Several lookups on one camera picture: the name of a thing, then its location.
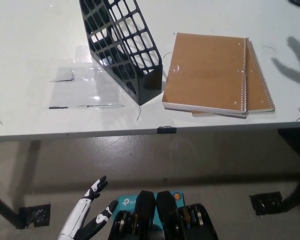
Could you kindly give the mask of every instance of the concrete floor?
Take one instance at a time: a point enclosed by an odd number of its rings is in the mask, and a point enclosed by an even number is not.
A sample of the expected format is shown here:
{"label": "concrete floor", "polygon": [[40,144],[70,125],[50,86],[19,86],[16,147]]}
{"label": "concrete floor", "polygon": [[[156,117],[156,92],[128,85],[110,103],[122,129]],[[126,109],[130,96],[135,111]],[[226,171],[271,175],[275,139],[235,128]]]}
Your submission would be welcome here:
{"label": "concrete floor", "polygon": [[[0,216],[0,240],[57,239],[103,175],[109,185],[89,219],[119,195],[181,190],[187,205],[206,207],[220,240],[300,240],[300,206],[261,217],[249,199],[274,191],[286,197],[300,179],[300,157],[276,130],[0,143],[0,198],[14,209],[51,203],[48,227],[16,230]],[[93,239],[108,239],[110,228]]]}

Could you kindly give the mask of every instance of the white table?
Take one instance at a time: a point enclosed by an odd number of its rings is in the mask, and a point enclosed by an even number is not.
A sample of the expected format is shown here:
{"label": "white table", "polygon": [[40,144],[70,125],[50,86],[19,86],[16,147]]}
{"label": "white table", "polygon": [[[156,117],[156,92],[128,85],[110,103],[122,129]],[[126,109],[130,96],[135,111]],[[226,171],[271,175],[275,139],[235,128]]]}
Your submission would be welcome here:
{"label": "white table", "polygon": [[[164,81],[171,54],[164,55],[173,51],[177,32],[250,37],[275,114],[247,119],[193,118],[190,113],[164,110],[162,94],[139,108],[91,61],[79,0],[1,0],[0,141],[156,134],[162,126],[176,127],[177,133],[300,127],[300,120],[296,121],[300,117],[300,76],[287,77],[272,60],[277,58],[300,71],[300,62],[287,45],[290,36],[300,41],[299,7],[286,0],[137,2],[161,54]],[[60,69],[72,68],[79,76],[93,77],[68,88],[52,82],[58,80]],[[88,98],[123,106],[76,107]],[[48,109],[56,101],[72,107]]]}

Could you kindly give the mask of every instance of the robotic hand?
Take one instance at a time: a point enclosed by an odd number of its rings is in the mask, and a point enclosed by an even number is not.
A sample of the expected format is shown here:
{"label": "robotic hand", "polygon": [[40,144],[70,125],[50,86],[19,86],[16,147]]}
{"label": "robotic hand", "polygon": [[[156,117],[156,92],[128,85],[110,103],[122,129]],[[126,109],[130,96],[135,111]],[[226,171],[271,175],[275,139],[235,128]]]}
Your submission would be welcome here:
{"label": "robotic hand", "polygon": [[102,213],[83,226],[91,202],[100,196],[100,192],[107,184],[106,176],[103,176],[90,187],[73,208],[59,234],[58,240],[89,240],[106,225],[118,205],[116,200],[112,201]]}

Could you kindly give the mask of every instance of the brown notebook cover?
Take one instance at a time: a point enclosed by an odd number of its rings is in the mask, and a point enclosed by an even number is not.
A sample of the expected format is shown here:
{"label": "brown notebook cover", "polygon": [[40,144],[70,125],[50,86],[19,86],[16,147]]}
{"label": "brown notebook cover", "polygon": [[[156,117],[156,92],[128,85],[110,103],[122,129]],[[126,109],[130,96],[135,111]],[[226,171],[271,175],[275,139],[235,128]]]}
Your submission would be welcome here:
{"label": "brown notebook cover", "polygon": [[178,33],[162,103],[215,114],[246,112],[246,39]]}
{"label": "brown notebook cover", "polygon": [[[274,112],[275,105],[271,98],[252,41],[248,38],[246,42],[247,110],[249,113]],[[192,114],[194,116],[210,115],[209,113],[200,111],[193,111]]]}

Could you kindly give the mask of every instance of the black tape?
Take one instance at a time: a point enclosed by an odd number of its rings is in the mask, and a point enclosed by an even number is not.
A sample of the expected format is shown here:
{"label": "black tape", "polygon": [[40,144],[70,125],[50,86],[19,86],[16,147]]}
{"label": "black tape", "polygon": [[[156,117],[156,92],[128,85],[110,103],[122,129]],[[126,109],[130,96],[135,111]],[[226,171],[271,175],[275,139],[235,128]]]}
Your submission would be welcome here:
{"label": "black tape", "polygon": [[176,134],[177,128],[172,126],[160,126],[156,129],[156,134]]}

